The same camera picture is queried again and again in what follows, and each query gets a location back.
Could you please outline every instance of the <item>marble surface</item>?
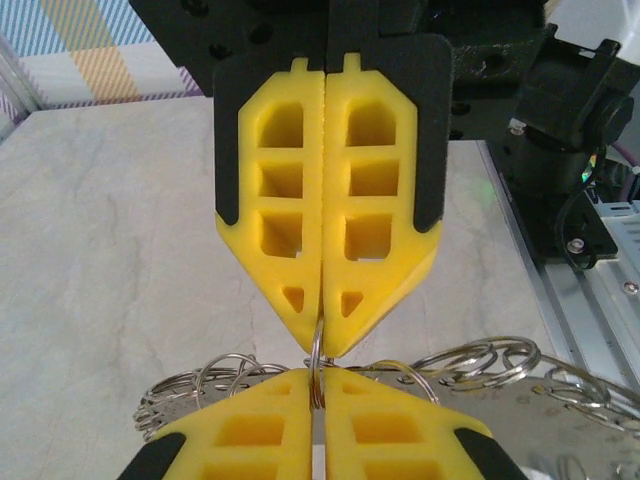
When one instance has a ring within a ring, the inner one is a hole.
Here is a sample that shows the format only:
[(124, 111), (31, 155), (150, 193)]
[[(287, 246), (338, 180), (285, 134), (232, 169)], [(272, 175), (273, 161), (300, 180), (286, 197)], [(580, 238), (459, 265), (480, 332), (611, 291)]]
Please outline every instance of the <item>marble surface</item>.
[[(304, 358), (215, 232), (203, 98), (37, 113), (0, 146), (0, 465), (115, 479), (156, 381), (230, 351)], [(478, 147), (451, 145), (429, 277), (343, 362), (549, 340)]]

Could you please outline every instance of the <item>yellow plastic part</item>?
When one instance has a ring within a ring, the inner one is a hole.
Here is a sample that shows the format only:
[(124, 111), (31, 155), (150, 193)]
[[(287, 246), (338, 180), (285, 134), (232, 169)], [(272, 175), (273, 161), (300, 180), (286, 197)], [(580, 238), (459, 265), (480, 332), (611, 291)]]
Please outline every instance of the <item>yellow plastic part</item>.
[(454, 431), (481, 422), (339, 368), (324, 370), (327, 480), (483, 480)]
[(239, 221), (231, 248), (285, 326), (310, 351), (320, 314), (323, 72), (296, 59), (238, 113)]
[(359, 54), (327, 76), (324, 115), (324, 352), (341, 357), (431, 269), (441, 223), (413, 227), (417, 108)]
[(292, 370), (192, 413), (156, 437), (187, 437), (163, 480), (311, 478), (309, 371)]
[(341, 357), (427, 274), (440, 222), (413, 227), (418, 112), (360, 55), (296, 59), (238, 114), (240, 218), (220, 235), (307, 352)]

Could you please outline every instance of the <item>white countertop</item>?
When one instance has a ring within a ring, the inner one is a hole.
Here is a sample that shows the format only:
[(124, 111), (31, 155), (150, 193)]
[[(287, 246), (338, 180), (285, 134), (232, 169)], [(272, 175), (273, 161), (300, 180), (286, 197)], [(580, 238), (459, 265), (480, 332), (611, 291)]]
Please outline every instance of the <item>white countertop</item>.
[[(216, 234), (211, 100), (37, 113), (0, 164), (5, 478), (115, 480), (158, 380), (231, 351), (301, 365)], [(498, 334), (550, 349), (478, 147), (458, 142), (433, 270), (339, 363)]]

